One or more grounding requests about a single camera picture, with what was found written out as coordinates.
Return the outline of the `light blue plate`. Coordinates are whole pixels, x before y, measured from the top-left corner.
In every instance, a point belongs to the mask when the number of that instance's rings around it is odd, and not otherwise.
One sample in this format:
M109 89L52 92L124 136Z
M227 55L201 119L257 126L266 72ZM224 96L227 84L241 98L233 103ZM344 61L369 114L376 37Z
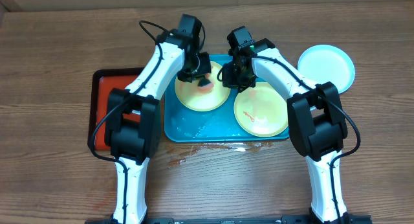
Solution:
M332 82L340 94L352 86L356 76L349 55L332 45L315 45L305 50L298 60L298 71L318 84Z

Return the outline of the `orange green sponge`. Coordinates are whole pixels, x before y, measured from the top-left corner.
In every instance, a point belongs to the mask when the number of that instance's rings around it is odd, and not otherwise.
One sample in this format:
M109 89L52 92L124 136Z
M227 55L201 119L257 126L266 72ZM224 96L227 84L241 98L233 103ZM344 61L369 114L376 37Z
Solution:
M197 88L200 92L210 92L214 84L209 79L210 73L204 75L204 78L201 78L197 84Z

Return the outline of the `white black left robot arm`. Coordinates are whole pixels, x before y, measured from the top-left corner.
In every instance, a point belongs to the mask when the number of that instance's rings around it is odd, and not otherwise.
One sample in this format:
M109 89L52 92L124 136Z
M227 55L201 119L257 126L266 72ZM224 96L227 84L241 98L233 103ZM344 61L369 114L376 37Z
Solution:
M160 138L160 99L170 81L204 78L210 59L200 53L198 33L172 30L155 38L155 50L142 72L125 89L108 96L105 143L118 172L112 223L142 223L147 214L147 169Z

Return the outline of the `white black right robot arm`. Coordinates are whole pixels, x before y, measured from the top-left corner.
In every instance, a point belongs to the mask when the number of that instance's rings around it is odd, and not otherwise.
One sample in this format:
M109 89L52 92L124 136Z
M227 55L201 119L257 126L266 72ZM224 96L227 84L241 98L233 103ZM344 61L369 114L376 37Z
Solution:
M286 101L289 135L305 157L312 188L314 223L349 221L340 181L340 158L349 117L336 86L307 79L268 39L229 39L232 61L224 64L223 85L242 93L262 78Z

